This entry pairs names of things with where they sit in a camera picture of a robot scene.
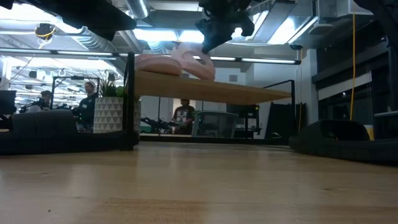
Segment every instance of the person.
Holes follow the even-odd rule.
[[[194,107],[190,106],[190,100],[182,99],[181,106],[174,111],[172,121],[181,127],[176,129],[176,134],[191,134]]]
[[[87,98],[80,101],[78,107],[78,123],[83,125],[85,129],[91,129],[94,125],[95,99],[99,96],[98,93],[95,92],[95,85],[92,82],[85,83],[85,90]]]
[[[50,110],[50,103],[52,98],[52,92],[45,90],[40,93],[42,96],[40,99],[29,106],[21,108],[20,113],[23,113],[24,110],[27,110],[26,113],[35,113],[40,111],[48,111]]]

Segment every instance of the potted plant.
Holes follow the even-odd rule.
[[[123,129],[123,86],[116,87],[116,80],[103,78],[100,82],[99,98],[95,99],[94,133],[108,133]],[[139,133],[141,104],[134,98],[134,130]]]

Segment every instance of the wooden board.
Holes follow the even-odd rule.
[[[141,142],[132,152],[0,157],[0,223],[395,224],[397,189],[396,167]]]
[[[136,95],[254,105],[289,98],[290,93],[251,86],[136,71]]]

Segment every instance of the ceiling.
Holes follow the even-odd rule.
[[[287,43],[294,34],[303,30],[304,25],[310,25],[302,35],[290,44],[303,45],[305,48],[325,48],[338,43],[352,33],[352,15],[349,10],[341,7],[342,3],[351,0],[321,1],[313,5],[312,0],[298,1],[270,1],[267,4],[253,2],[248,13],[256,24],[256,33],[250,38],[243,38],[239,30],[234,34],[235,38],[216,49],[212,50],[212,56],[220,57],[257,57],[296,59],[297,51],[292,50]],[[126,0],[112,0],[114,6],[126,12]],[[137,32],[146,30],[171,31],[177,39],[182,38],[183,32],[190,30],[195,35],[188,39],[200,39],[200,33],[196,30],[195,21],[205,17],[198,2],[194,0],[149,0],[150,13],[147,18],[137,20],[138,27],[133,31],[117,32],[113,41],[108,42],[89,31],[76,30],[62,22],[62,19],[42,12],[34,7],[23,8],[14,6],[12,11],[0,8],[0,47],[77,51],[102,51],[102,52],[140,52],[150,50],[146,42],[146,36],[140,37]],[[317,16],[316,23],[311,20]],[[360,29],[373,19],[366,12],[358,15],[357,26]],[[33,33],[34,29],[42,22],[57,26],[57,30],[51,42],[43,44],[43,40]],[[331,24],[332,30],[321,35],[309,34],[309,30],[317,24]],[[159,41],[170,50],[174,46],[172,41]],[[51,90],[51,75],[57,75],[60,71],[66,71],[71,75],[84,75],[87,77],[103,77],[105,73],[114,72],[121,77],[123,75],[125,61],[119,58],[115,61],[104,60],[77,60],[76,58],[35,58],[10,57],[12,63],[12,77],[18,74],[18,79],[11,82],[11,88],[18,90],[24,99],[34,99],[40,91]],[[23,72],[17,67],[23,67],[29,62]],[[249,66],[247,63],[215,62],[217,67],[241,68],[245,72]],[[41,69],[47,74],[47,79],[29,78],[30,70]],[[68,80],[67,85],[59,85],[55,90],[56,101],[64,102],[69,94],[77,98],[84,98],[84,91],[71,91],[69,86],[84,84],[83,81]],[[33,85],[33,90],[27,90],[25,83]]]

